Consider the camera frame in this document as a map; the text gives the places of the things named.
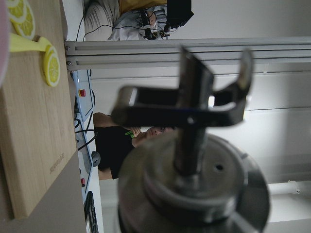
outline lemon slice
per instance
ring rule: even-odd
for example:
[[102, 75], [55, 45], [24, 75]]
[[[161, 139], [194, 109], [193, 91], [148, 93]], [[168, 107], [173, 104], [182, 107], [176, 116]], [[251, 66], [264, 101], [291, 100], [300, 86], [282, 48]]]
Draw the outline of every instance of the lemon slice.
[[54, 46], [50, 46], [45, 53], [43, 69], [48, 85], [53, 87], [57, 86], [60, 80], [60, 64]]
[[27, 0], [8, 0], [8, 13], [9, 18], [12, 23], [22, 23], [26, 19], [27, 10], [26, 2]]
[[26, 18], [22, 23], [13, 22], [13, 25], [19, 35], [32, 40], [35, 36], [35, 17], [27, 0], [21, 1], [26, 5]]

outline black t-shirt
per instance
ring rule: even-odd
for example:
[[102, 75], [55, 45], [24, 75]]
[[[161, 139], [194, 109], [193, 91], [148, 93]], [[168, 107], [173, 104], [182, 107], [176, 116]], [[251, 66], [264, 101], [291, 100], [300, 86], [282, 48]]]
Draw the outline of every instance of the black t-shirt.
[[110, 168], [112, 178], [118, 178], [121, 165], [134, 148], [131, 135], [125, 135], [129, 130], [119, 126], [99, 128], [95, 138], [96, 151], [101, 155], [101, 162], [98, 165], [99, 170]]

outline pink plate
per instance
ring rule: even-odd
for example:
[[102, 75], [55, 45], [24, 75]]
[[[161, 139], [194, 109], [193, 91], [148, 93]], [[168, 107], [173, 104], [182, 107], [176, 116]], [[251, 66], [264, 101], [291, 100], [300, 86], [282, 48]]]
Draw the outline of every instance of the pink plate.
[[0, 0], [0, 86], [4, 80], [9, 59], [9, 29], [6, 0]]

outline black keyboard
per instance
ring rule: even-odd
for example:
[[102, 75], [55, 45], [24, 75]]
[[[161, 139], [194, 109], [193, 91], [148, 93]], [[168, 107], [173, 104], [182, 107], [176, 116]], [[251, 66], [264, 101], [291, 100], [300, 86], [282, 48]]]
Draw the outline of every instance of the black keyboard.
[[84, 215], [86, 220], [89, 220], [90, 228], [92, 233], [98, 233], [94, 198], [92, 191], [89, 191], [86, 196], [86, 201], [84, 203]]

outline man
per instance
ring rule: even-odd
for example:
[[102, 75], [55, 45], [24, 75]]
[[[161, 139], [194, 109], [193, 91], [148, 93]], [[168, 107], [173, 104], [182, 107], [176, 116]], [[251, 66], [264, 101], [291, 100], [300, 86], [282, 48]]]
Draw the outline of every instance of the man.
[[103, 113], [95, 113], [93, 122], [97, 132], [96, 151], [101, 155], [98, 165], [100, 180], [118, 178], [121, 165], [132, 149], [147, 139], [173, 131], [170, 127], [151, 127], [146, 132], [141, 132], [140, 127], [123, 128]]

